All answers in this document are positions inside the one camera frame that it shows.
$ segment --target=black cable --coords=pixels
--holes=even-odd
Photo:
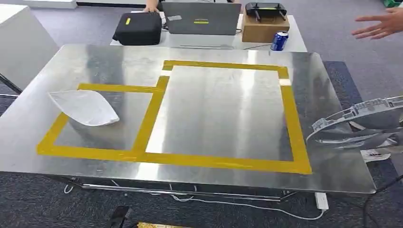
[[[383,187],[377,189],[374,194],[372,194],[372,195],[370,195],[370,196],[368,196],[368,197],[366,198],[366,201],[365,201],[364,206],[363,206],[363,227],[364,227],[364,228],[367,228],[366,215],[368,214],[368,211],[367,211],[367,210],[368,210],[368,204],[369,204],[369,202],[371,201],[371,199],[372,199],[375,195],[377,195],[379,192],[383,192],[383,191],[387,190],[389,187],[393,186],[394,184],[396,184],[397,182],[399,182],[401,179],[403,179],[403,175],[401,175],[401,176],[395,178],[393,181],[391,181],[391,182],[389,182],[388,184],[384,185]]]
[[[165,22],[165,23],[163,23],[163,29],[164,29],[164,30],[169,31],[169,29],[168,29],[168,25],[166,24],[166,22]]]
[[[338,201],[340,201],[340,202],[343,202],[343,203],[346,203],[346,204],[351,205],[351,206],[353,206],[353,207],[359,208],[360,210],[362,210],[362,208],[363,208],[363,206],[361,206],[361,205],[352,203],[352,202],[350,202],[350,201],[348,201],[348,200],[344,200],[344,199],[342,199],[342,198],[340,198],[340,197],[333,196],[333,195],[330,195],[330,194],[328,194],[328,196],[329,196],[330,198],[333,198],[333,199],[338,200]],[[367,216],[369,217],[369,219],[376,225],[377,228],[380,228],[378,221],[376,221],[376,219],[375,219],[369,212],[367,212],[366,215],[367,215]]]
[[[259,47],[264,47],[264,46],[271,46],[271,44],[265,44],[265,45],[259,45],[259,46],[254,46],[254,47],[248,47],[248,48],[244,48],[243,50],[248,50],[248,49],[252,49],[252,48],[259,48]]]

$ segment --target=black case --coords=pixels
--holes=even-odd
[[[161,29],[159,13],[125,13],[117,24],[113,39],[122,45],[156,45],[160,43]]]

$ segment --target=yellow tape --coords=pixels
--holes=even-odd
[[[154,93],[156,91],[163,92],[162,89],[151,86],[136,85],[108,85],[108,84],[88,84],[80,83],[78,89],[108,91],[108,92],[131,92],[131,93]]]
[[[185,67],[211,67],[211,68],[229,68],[229,69],[249,69],[249,70],[273,70],[273,71],[287,71],[284,66],[272,65],[254,65],[254,64],[240,64],[240,63],[214,63],[214,62],[198,62],[198,61],[177,61],[166,60],[163,64],[163,70],[172,70],[173,66]],[[278,74],[279,78],[286,79],[288,76]]]
[[[289,79],[287,68],[282,66],[167,60],[164,62],[163,70],[172,70],[174,66],[274,70],[278,72],[279,79]],[[168,76],[160,76],[155,87],[100,84],[79,85],[79,89],[153,94],[132,150],[126,151],[71,146],[55,146],[53,145],[54,141],[57,139],[64,125],[68,121],[68,117],[65,114],[60,114],[60,116],[56,119],[55,123],[50,128],[49,132],[45,135],[44,139],[39,143],[38,154],[72,158],[128,162],[150,162],[209,168],[245,169],[255,171],[290,172],[300,174],[312,173],[305,147],[304,137],[300,128],[299,117],[294,100],[294,95],[292,92],[292,87],[289,85],[280,85],[280,89],[284,104],[288,134],[290,137],[293,161],[241,159],[216,156],[145,152],[154,127],[155,120],[158,115],[158,111],[163,100],[165,90],[168,85],[168,81]]]
[[[141,123],[140,130],[134,142],[133,151],[135,153],[145,153],[145,149],[147,149],[147,144],[150,140],[151,132],[153,131],[168,81],[168,76],[161,76],[158,80],[157,88],[162,89],[162,92],[154,92],[153,97],[151,97],[150,104],[145,112],[143,122]]]

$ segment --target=metal table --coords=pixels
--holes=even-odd
[[[80,125],[47,95],[78,88],[100,91],[121,120]],[[358,150],[304,143],[339,110],[315,53],[67,45],[0,118],[0,171],[373,193]]]

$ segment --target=blue can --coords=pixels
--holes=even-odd
[[[286,45],[287,40],[288,40],[288,32],[278,31],[274,35],[274,40],[270,48],[273,51],[282,51]]]

